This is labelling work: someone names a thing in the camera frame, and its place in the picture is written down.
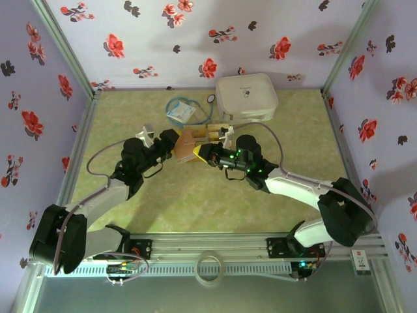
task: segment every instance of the white box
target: white box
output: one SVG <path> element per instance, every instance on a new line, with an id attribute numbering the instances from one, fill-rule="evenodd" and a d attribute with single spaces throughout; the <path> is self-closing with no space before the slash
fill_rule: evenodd
<path id="1" fill-rule="evenodd" d="M 278 106 L 274 86 L 263 73 L 220 78 L 216 99 L 221 121 L 230 125 L 269 121 Z"/>

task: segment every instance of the wallpaper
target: wallpaper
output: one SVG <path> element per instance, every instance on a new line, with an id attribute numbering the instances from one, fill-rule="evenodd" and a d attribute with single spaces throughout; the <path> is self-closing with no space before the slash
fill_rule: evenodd
<path id="1" fill-rule="evenodd" d="M 381 0 L 330 90 L 408 312 L 417 312 L 417 33 L 413 0 Z"/>
<path id="2" fill-rule="evenodd" d="M 5 313 L 43 210 L 57 201 L 87 96 L 29 1 L 3 3 L 0 28 L 0 312 Z"/>
<path id="3" fill-rule="evenodd" d="M 364 0 L 47 0 L 94 90 L 211 87 L 265 72 L 322 87 Z"/>

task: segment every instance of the blue cable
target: blue cable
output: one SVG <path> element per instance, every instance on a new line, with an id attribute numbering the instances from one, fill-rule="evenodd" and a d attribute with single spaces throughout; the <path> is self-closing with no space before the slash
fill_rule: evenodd
<path id="1" fill-rule="evenodd" d="M 176 97 L 176 98 L 172 98 L 170 101 L 168 101 L 167 106 L 165 107 L 165 113 L 168 113 L 169 112 L 169 107 L 172 105 L 172 103 L 174 103 L 174 102 L 177 103 L 178 101 L 181 101 L 181 102 L 183 102 L 185 104 L 188 104 L 188 105 L 196 104 L 201 109 L 201 111 L 204 112 L 204 110 L 202 109 L 200 103 L 198 103 L 197 101 L 191 100 L 191 99 L 188 99 L 188 98 L 185 98 L 185 97 Z M 183 126 L 190 126 L 190 125 L 202 125 L 202 124 L 205 124 L 205 123 L 207 123 L 211 119 L 212 114 L 213 114 L 213 103 L 210 103 L 210 114 L 208 115 L 208 117 L 204 121 L 201 121 L 201 122 L 198 122 L 198 123 L 186 123 L 186 124 L 182 124 L 182 123 L 180 123 L 180 122 L 178 122 L 178 121 L 176 121 L 176 120 L 174 120 L 174 119 L 172 119 L 172 118 L 170 118 L 168 116 L 167 117 L 168 117 L 169 121 L 171 123 L 173 123 L 174 125 L 177 125 L 179 127 L 183 127 Z"/>

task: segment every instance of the cable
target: cable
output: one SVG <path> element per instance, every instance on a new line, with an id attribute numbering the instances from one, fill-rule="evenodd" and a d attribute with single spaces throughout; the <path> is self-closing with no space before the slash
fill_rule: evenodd
<path id="1" fill-rule="evenodd" d="M 146 269 L 143 272 L 141 272 L 141 273 L 139 273 L 139 274 L 137 274 L 135 276 L 131 276 L 129 278 L 120 279 L 118 282 L 116 280 L 110 280 L 110 278 L 107 276 L 107 279 L 112 284 L 123 285 L 124 282 L 129 282 L 129 281 L 131 281 L 133 279 L 137 279 L 140 276 L 143 276 L 149 270 L 149 262 L 148 262 L 148 260 L 146 260 L 144 257 L 138 256 L 136 254 L 122 253 L 122 252 L 103 252 L 103 253 L 100 253 L 100 254 L 109 254 L 110 256 L 128 256 L 130 258 L 135 258 L 137 260 L 142 260 L 142 261 L 144 261 L 146 263 Z"/>
<path id="2" fill-rule="evenodd" d="M 298 278 L 294 278 L 290 275 L 290 277 L 280 276 L 280 275 L 274 275 L 274 274 L 256 274 L 255 276 L 261 276 L 261 277 L 268 277 L 273 279 L 280 279 L 280 280 L 286 280 L 288 282 L 298 282 Z"/>
<path id="3" fill-rule="evenodd" d="M 314 272 L 312 272 L 312 274 L 309 277 L 307 277 L 307 278 L 304 279 L 305 282 L 307 282 L 308 280 L 310 280 L 314 275 L 316 275 L 319 271 L 321 271 L 321 268 L 323 267 L 324 262 L 327 260 L 327 257 L 329 256 L 332 247 L 333 247 L 333 241 L 330 242 L 330 244 L 328 246 L 328 249 L 327 249 L 327 252 L 326 252 L 326 255 L 321 260 L 321 263 L 318 266 L 318 268 Z"/>
<path id="4" fill-rule="evenodd" d="M 90 170 L 90 163 L 91 161 L 93 161 L 100 153 L 102 153 L 103 151 L 114 147 L 115 145 L 118 145 L 122 142 L 125 142 L 127 139 L 125 140 L 121 140 L 119 142 L 115 142 L 112 143 L 111 145 L 108 145 L 107 147 L 99 150 L 99 152 L 95 153 L 87 162 L 86 168 L 87 168 L 87 172 L 93 176 L 103 176 L 107 178 L 107 187 L 110 186 L 110 176 L 107 174 L 103 174 L 103 173 L 93 173 Z M 74 213 L 79 209 L 80 205 L 83 205 L 84 203 L 88 202 L 89 200 L 93 199 L 95 196 L 98 196 L 100 194 L 102 194 L 103 192 L 105 192 L 107 190 L 106 187 L 100 189 L 99 191 L 95 192 L 94 194 L 91 194 L 90 196 L 86 197 L 84 200 L 81 200 L 70 212 L 69 214 L 65 217 L 63 225 L 61 226 L 61 229 L 59 230 L 59 235 L 58 235 L 58 241 L 57 241 L 57 248 L 55 249 L 55 255 L 53 257 L 53 264 L 52 264 L 52 270 L 53 270 L 53 274 L 56 276 L 58 274 L 58 263 L 59 263 L 59 256 L 61 254 L 61 248 L 63 245 L 63 239 L 64 239 L 64 233 L 65 233 L 65 228 L 66 225 L 68 224 L 68 221 L 70 220 L 70 218 L 72 217 L 72 215 L 74 215 Z"/>
<path id="5" fill-rule="evenodd" d="M 282 149 L 282 144 L 281 144 L 280 140 L 278 139 L 277 135 L 274 133 L 274 131 L 270 127 L 268 127 L 265 124 L 260 123 L 260 122 L 249 122 L 249 123 L 246 123 L 246 124 L 237 126 L 237 127 L 235 127 L 235 129 L 240 129 L 240 128 L 243 128 L 243 127 L 246 127 L 246 126 L 249 126 L 249 125 L 254 125 L 254 124 L 261 125 L 262 127 L 265 127 L 271 133 L 271 135 L 273 135 L 276 143 L 278 144 L 278 147 L 280 148 L 281 158 L 280 158 L 280 162 L 278 164 L 279 165 L 279 169 L 281 170 L 281 172 L 285 176 L 292 177 L 293 179 L 298 179 L 298 180 L 301 180 L 301 181 L 304 181 L 304 182 L 307 182 L 307 183 L 313 183 L 317 188 L 322 188 L 323 187 L 323 188 L 325 188 L 325 189 L 327 189 L 329 191 L 335 192 L 336 194 L 339 194 L 339 195 L 343 196 L 344 198 L 352 201 L 357 206 L 359 206 L 361 209 L 363 209 L 371 217 L 372 223 L 373 223 L 372 229 L 370 229 L 369 231 L 365 231 L 363 233 L 363 235 L 368 235 L 368 234 L 372 233 L 374 230 L 377 230 L 378 229 L 378 221 L 377 221 L 376 216 L 362 202 L 360 202 L 357 199 L 355 199 L 354 197 L 352 197 L 352 196 L 344 193 L 343 191 L 340 191 L 340 190 L 334 188 L 333 186 L 323 185 L 321 183 L 318 183 L 315 179 L 310 179 L 308 177 L 301 177 L 299 175 L 292 174 L 289 171 L 285 170 L 285 168 L 283 167 L 284 151 Z"/>
<path id="6" fill-rule="evenodd" d="M 170 101 L 168 101 L 167 106 L 165 107 L 165 113 L 168 113 L 169 112 L 169 107 L 175 101 L 181 101 L 181 102 L 183 102 L 185 104 L 188 104 L 188 105 L 195 104 L 196 106 L 198 106 L 200 108 L 201 111 L 203 111 L 203 113 L 207 116 L 207 118 L 204 121 L 201 121 L 201 122 L 198 122 L 198 123 L 185 123 L 185 124 L 182 124 L 182 123 L 180 123 L 180 122 L 178 122 L 178 121 L 176 121 L 176 120 L 174 120 L 174 119 L 172 119 L 170 117 L 167 117 L 169 119 L 169 121 L 171 123 L 173 123 L 174 125 L 179 126 L 179 127 L 190 126 L 190 125 L 202 125 L 202 124 L 207 123 L 208 121 L 211 121 L 211 116 L 213 115 L 213 106 L 214 106 L 213 103 L 210 103 L 210 114 L 207 115 L 206 112 L 201 107 L 200 103 L 198 103 L 197 101 L 191 100 L 191 99 L 188 99 L 188 98 L 185 98 L 185 97 L 175 97 L 175 98 L 172 98 Z"/>
<path id="7" fill-rule="evenodd" d="M 122 143 L 122 142 L 125 142 L 127 139 L 124 139 L 124 140 L 121 140 L 121 141 L 119 141 L 119 142 L 115 142 L 115 143 L 112 143 L 111 145 L 108 145 L 107 147 L 104 147 L 103 149 L 101 149 L 101 150 L 99 150 L 99 152 L 97 152 L 97 153 L 95 153 L 91 158 L 90 158 L 90 160 L 87 162 L 87 165 L 86 165 L 86 168 L 87 168 L 87 172 L 89 173 L 89 174 L 91 174 L 91 175 L 93 175 L 93 176 L 103 176 L 103 177 L 106 177 L 107 178 L 107 185 L 109 186 L 110 185 L 110 176 L 109 175 L 107 175 L 107 174 L 104 174 L 104 173 L 93 173 L 91 170 L 90 170 L 90 163 L 99 155 L 99 154 L 101 154 L 103 151 L 105 151 L 105 150 L 107 150 L 107 149 L 109 149 L 109 148 L 111 148 L 111 147 L 114 147 L 115 145 L 118 145 L 118 144 L 120 144 L 120 143 Z"/>

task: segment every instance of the robotic arm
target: robotic arm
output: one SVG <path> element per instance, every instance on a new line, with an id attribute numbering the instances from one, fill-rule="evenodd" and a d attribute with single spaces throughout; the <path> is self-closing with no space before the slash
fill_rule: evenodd
<path id="1" fill-rule="evenodd" d="M 108 251 L 122 252 L 130 240 L 126 230 L 110 225 L 98 231 L 87 233 L 87 230 L 112 207 L 138 192 L 144 182 L 143 174 L 171 158 L 178 138 L 179 135 L 169 129 L 163 131 L 160 138 L 152 140 L 144 127 L 136 138 L 127 139 L 123 144 L 122 160 L 116 164 L 104 186 L 81 201 L 65 207 L 51 205 L 44 211 L 29 255 L 34 260 L 54 266 L 55 251 L 59 247 L 55 264 L 68 274 L 89 256 Z"/>
<path id="2" fill-rule="evenodd" d="M 356 203 L 337 193 L 339 191 L 350 196 L 370 210 L 348 179 L 339 178 L 332 183 L 286 173 L 277 164 L 263 158 L 261 146 L 250 135 L 238 137 L 236 146 L 237 150 L 232 151 L 224 149 L 220 143 L 209 143 L 196 147 L 194 154 L 208 165 L 221 170 L 225 168 L 226 171 L 243 171 L 247 182 L 256 190 L 282 194 L 318 210 L 321 218 L 311 222 L 302 221 L 288 234 L 287 243 L 295 254 L 301 254 L 305 248 L 327 241 L 353 246 L 363 234 L 371 221 L 370 215 Z M 329 191 L 325 187 L 330 185 L 333 188 Z"/>
<path id="3" fill-rule="evenodd" d="M 128 252 L 128 231 L 113 225 L 88 233 L 87 230 L 97 218 L 138 192 L 144 182 L 143 174 L 151 167 L 162 166 L 171 157 L 178 138 L 179 135 L 169 129 L 163 131 L 160 138 L 152 140 L 144 127 L 136 138 L 126 140 L 122 160 L 103 187 L 81 201 L 64 207 L 51 205 L 44 211 L 29 250 L 30 256 L 46 265 L 57 265 L 68 274 L 89 256 L 109 251 Z M 263 158 L 261 147 L 253 136 L 240 136 L 236 145 L 237 150 L 232 151 L 221 143 L 209 143 L 196 147 L 194 153 L 210 166 L 243 171 L 247 182 L 256 190 L 283 194 L 320 211 L 321 218 L 302 221 L 288 234 L 287 244 L 295 255 L 317 243 L 332 240 L 343 246 L 353 246 L 371 220 L 363 209 L 338 193 L 321 188 L 321 184 L 325 186 L 331 182 L 312 183 L 307 177 L 284 174 L 277 164 Z M 332 185 L 336 191 L 367 206 L 349 180 L 339 178 Z"/>

